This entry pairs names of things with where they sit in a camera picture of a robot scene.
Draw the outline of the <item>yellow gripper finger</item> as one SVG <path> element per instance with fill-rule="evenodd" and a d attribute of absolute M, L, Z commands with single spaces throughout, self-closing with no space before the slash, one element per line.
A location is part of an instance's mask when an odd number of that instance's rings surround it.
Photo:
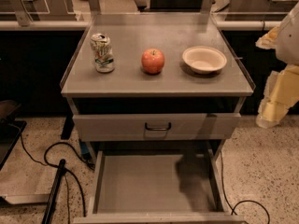
<path fill-rule="evenodd" d="M 278 26 L 272 28 L 268 33 L 260 37 L 255 45 L 260 49 L 275 49 L 277 44 Z"/>
<path fill-rule="evenodd" d="M 272 71 L 265 84 L 256 124 L 265 129 L 277 126 L 298 102 L 299 66 L 288 64 L 280 72 Z"/>

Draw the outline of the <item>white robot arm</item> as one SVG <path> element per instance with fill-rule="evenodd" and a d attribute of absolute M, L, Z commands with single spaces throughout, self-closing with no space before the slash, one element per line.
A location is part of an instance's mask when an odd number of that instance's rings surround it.
<path fill-rule="evenodd" d="M 258 108 L 256 124 L 262 128 L 278 125 L 299 102 L 299 3 L 282 20 L 256 42 L 260 49 L 274 49 L 286 67 L 269 75 L 263 99 Z"/>

